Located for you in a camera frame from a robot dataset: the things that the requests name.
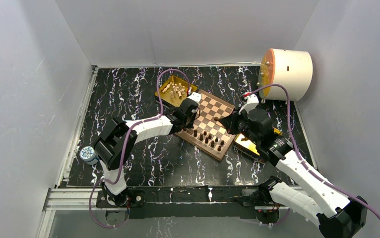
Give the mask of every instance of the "robotic arm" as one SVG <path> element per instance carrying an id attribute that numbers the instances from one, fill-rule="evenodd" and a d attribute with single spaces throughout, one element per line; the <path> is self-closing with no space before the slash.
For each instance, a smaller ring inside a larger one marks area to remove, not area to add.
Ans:
<path id="1" fill-rule="evenodd" d="M 161 117 L 143 120 L 121 121 L 113 118 L 109 121 L 92 147 L 98 154 L 99 162 L 104 171 L 105 180 L 115 181 L 119 174 L 121 154 L 127 158 L 133 146 L 143 140 L 160 135 L 170 135 L 183 128 L 192 128 L 201 100 L 199 93 L 193 92 L 183 100 L 179 107 L 169 108 Z M 124 173 L 115 184 L 103 182 L 102 188 L 112 200 L 114 205 L 120 206 L 127 200 Z"/>
<path id="2" fill-rule="evenodd" d="M 308 194 L 298 192 L 272 176 L 250 198 L 288 206 L 318 226 L 326 238 L 352 237 L 365 224 L 366 208 L 325 185 L 327 179 L 308 163 L 303 163 L 304 158 L 297 156 L 293 144 L 274 133 L 272 119 L 258 107 L 256 95 L 246 93 L 243 98 L 246 103 L 241 108 L 234 109 L 219 121 L 228 133 L 242 133 L 249 138 L 263 159 L 290 176 Z"/>

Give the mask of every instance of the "metal frame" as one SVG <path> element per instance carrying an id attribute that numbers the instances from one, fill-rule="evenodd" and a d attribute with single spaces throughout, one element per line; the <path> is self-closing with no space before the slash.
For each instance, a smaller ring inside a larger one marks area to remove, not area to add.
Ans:
<path id="1" fill-rule="evenodd" d="M 145 68 L 145 67 L 153 67 L 153 68 L 163 68 L 163 67 L 215 67 L 215 66 L 260 66 L 261 62 L 237 62 L 237 63 L 220 63 L 220 64 L 194 64 L 194 65 L 168 65 L 168 64 L 154 64 L 150 66 L 101 66 L 99 68 Z"/>
<path id="2" fill-rule="evenodd" d="M 62 170 L 60 172 L 59 179 L 57 181 L 56 186 L 59 186 L 63 180 L 69 178 L 69 173 L 71 170 L 71 166 L 73 164 L 73 158 L 76 154 L 77 142 L 79 140 L 80 133 L 82 132 L 82 126 L 83 126 L 83 122 L 85 121 L 86 111 L 88 109 L 88 105 L 89 105 L 89 101 L 91 100 L 91 95 L 94 88 L 95 80 L 98 75 L 98 69 L 99 69 L 98 66 L 93 66 L 92 68 L 92 74 L 88 83 L 88 88 L 86 89 L 85 97 L 83 98 L 82 104 L 80 105 L 79 115 L 75 124 L 75 130 L 70 139 L 69 152 L 63 163 Z"/>
<path id="3" fill-rule="evenodd" d="M 316 160 L 314 159 L 313 151 L 312 151 L 311 146 L 310 146 L 310 142 L 308 141 L 308 138 L 307 138 L 307 133 L 306 133 L 306 129 L 304 127 L 303 119 L 301 118 L 300 110 L 298 109 L 297 102 L 294 102 L 294 105 L 295 105 L 295 110 L 297 111 L 298 120 L 300 122 L 301 129 L 303 130 L 304 138 L 306 139 L 306 144 L 307 144 L 307 147 L 309 149 L 309 153 L 310 153 L 310 156 L 311 156 L 311 161 L 313 162 L 313 168 L 316 169 L 316 170 L 318 170 L 317 164 L 316 164 Z"/>

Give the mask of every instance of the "black base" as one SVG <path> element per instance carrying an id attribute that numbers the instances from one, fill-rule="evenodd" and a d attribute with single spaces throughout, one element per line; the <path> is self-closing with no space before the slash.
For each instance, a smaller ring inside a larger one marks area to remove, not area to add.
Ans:
<path id="1" fill-rule="evenodd" d="M 262 222 L 277 221 L 279 214 L 267 213 L 267 217 L 254 209 L 254 206 L 266 206 L 261 201 L 251 202 L 243 206 L 240 202 L 232 202 L 234 197 L 247 195 L 249 191 L 258 190 L 257 186 L 200 186 L 200 187 L 128 187 L 122 192 L 130 205 L 130 219 L 151 217 L 240 217 L 242 219 L 263 218 Z M 113 208 L 104 192 L 100 191 L 97 207 Z"/>

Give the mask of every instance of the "white wall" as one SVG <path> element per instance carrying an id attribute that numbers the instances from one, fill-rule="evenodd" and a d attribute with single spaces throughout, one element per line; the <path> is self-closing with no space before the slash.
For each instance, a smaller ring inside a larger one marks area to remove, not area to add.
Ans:
<path id="1" fill-rule="evenodd" d="M 36 236 L 90 72 L 54 0 L 0 0 L 0 238 Z"/>
<path id="2" fill-rule="evenodd" d="M 91 64 L 261 61 L 293 49 L 318 0 L 56 0 Z"/>
<path id="3" fill-rule="evenodd" d="M 313 59 L 298 106 L 320 172 L 380 212 L 380 3 L 321 0 L 295 49 Z M 358 237 L 380 237 L 371 212 Z"/>

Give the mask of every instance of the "white cylinder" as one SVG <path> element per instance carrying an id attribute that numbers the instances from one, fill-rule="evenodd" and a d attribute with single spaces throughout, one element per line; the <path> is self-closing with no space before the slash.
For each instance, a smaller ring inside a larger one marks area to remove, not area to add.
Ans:
<path id="1" fill-rule="evenodd" d="M 300 100 L 310 86 L 313 62 L 305 51 L 269 49 L 262 61 L 258 77 L 260 87 L 277 83 L 284 86 L 290 101 Z M 285 92 L 279 87 L 270 87 L 259 92 L 262 99 L 286 101 Z"/>

